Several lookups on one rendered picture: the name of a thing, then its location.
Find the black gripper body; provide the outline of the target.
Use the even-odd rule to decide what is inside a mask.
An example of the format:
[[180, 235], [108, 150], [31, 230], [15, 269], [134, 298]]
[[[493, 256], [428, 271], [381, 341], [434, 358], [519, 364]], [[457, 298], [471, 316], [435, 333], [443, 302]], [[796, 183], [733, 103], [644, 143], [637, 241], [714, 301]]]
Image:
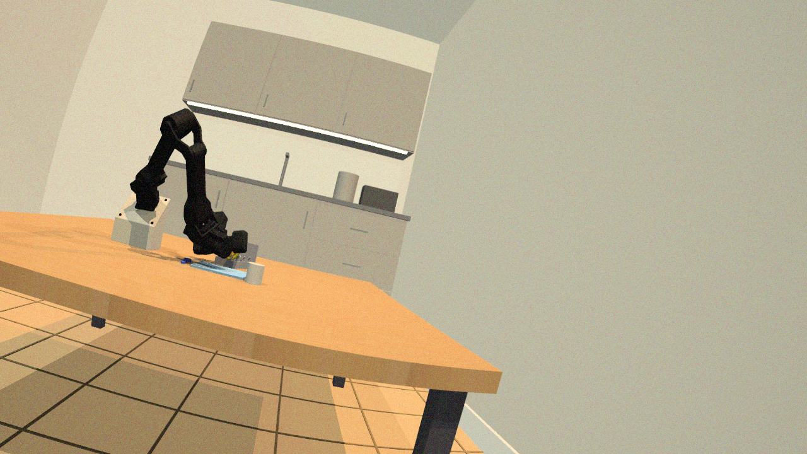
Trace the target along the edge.
[[[246, 231], [233, 231], [233, 236], [229, 236], [228, 238], [233, 239], [233, 253], [246, 253], [248, 244], [248, 233]], [[194, 255], [205, 255], [205, 251], [207, 250], [205, 247], [202, 247], [202, 245], [193, 243], [193, 251]]]

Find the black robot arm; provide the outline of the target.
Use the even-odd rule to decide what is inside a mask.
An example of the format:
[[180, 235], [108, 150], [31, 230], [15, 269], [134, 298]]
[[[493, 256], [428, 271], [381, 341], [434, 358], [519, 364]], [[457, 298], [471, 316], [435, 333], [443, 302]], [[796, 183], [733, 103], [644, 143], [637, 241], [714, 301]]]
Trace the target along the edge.
[[[149, 163], [130, 183], [136, 193], [135, 209], [153, 212], [159, 203], [158, 186], [165, 182], [164, 167], [174, 152], [174, 148], [185, 158], [188, 198], [185, 201], [183, 234], [196, 245], [225, 259], [233, 252], [233, 239], [228, 238], [224, 211], [213, 212], [211, 202], [206, 197], [205, 155], [207, 148], [202, 141], [199, 121], [189, 109], [184, 108], [163, 118], [160, 138]], [[182, 140], [193, 132], [194, 144], [188, 146]], [[218, 230], [217, 230], [218, 229]]]

